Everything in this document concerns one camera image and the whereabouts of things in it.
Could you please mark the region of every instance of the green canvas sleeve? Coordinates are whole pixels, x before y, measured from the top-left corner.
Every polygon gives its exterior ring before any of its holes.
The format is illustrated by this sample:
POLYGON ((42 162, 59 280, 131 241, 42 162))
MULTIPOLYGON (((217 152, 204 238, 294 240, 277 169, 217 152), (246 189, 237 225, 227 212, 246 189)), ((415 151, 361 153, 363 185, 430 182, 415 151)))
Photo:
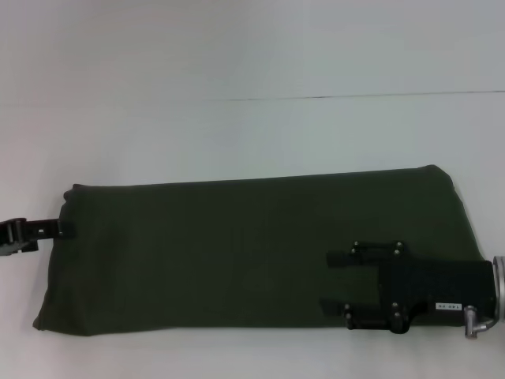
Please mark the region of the green canvas sleeve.
POLYGON ((402 240, 419 257, 481 260, 450 177, 418 169, 150 186, 75 185, 54 241, 40 330, 334 327, 321 297, 376 302, 376 274, 329 250, 402 240))

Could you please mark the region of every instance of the white background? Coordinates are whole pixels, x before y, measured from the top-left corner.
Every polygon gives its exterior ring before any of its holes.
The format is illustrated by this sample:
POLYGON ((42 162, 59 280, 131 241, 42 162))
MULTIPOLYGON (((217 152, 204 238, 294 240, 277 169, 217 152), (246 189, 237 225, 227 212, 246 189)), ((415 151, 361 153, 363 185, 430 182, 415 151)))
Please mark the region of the white background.
MULTIPOLYGON (((501 0, 0 0, 0 220, 75 183, 447 171, 503 254, 501 0)), ((1 378, 498 378, 505 325, 388 332, 32 328, 51 243, 0 259, 1 378)))

